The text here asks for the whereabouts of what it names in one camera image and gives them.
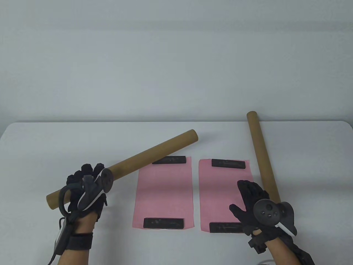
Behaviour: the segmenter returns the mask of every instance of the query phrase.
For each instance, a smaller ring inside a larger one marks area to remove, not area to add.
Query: black glove
[[[239,180],[238,188],[243,198],[246,212],[234,204],[229,205],[229,210],[239,219],[244,227],[245,234],[250,235],[254,230],[261,229],[262,236],[267,241],[277,238],[282,233],[282,230],[274,226],[260,224],[253,213],[253,208],[257,201],[270,199],[268,193],[255,182],[247,180]]]
[[[92,175],[94,180],[97,178],[98,174],[104,169],[104,165],[99,163],[92,169],[90,164],[84,164],[81,167],[81,170],[75,172],[74,175],[70,175],[67,177],[66,185],[71,183],[80,183],[83,185],[83,176],[84,175]],[[70,196],[70,205],[68,206],[68,211],[72,212],[77,210],[77,204],[80,200],[82,194],[84,193],[84,189],[72,189]],[[91,212],[96,212],[98,214],[97,221],[101,216],[103,205],[107,205],[107,196],[103,193],[87,210],[80,212],[79,217],[85,217]]]

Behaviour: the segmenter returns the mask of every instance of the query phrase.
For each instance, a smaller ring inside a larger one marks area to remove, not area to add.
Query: vr controller
[[[289,203],[276,204],[271,200],[262,199],[255,203],[253,212],[259,223],[279,227],[290,236],[297,235],[297,229],[294,226],[294,210]]]

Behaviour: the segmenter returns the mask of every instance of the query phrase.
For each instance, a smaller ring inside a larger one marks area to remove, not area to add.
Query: white cable
[[[265,264],[265,262],[275,262],[274,259],[267,259],[267,260],[263,260],[263,261],[260,261],[257,265],[262,265],[262,264]]]

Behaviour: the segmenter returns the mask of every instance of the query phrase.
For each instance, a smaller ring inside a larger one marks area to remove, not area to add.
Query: white table
[[[295,242],[316,264],[353,260],[353,131],[345,122],[262,122],[281,199],[292,204]],[[94,231],[90,264],[255,265],[245,235],[200,230],[198,161],[249,159],[259,170],[247,122],[14,123],[0,140],[0,263],[46,265],[60,212],[45,196],[65,185],[84,163],[110,166],[195,129],[199,142],[179,152],[192,157],[195,227],[133,229],[137,172],[116,182]]]

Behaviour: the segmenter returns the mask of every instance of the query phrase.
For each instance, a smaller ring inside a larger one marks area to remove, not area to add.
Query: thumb
[[[229,210],[234,214],[234,216],[236,218],[239,219],[239,217],[241,217],[245,212],[240,209],[238,206],[236,206],[235,204],[231,204],[229,205]]]

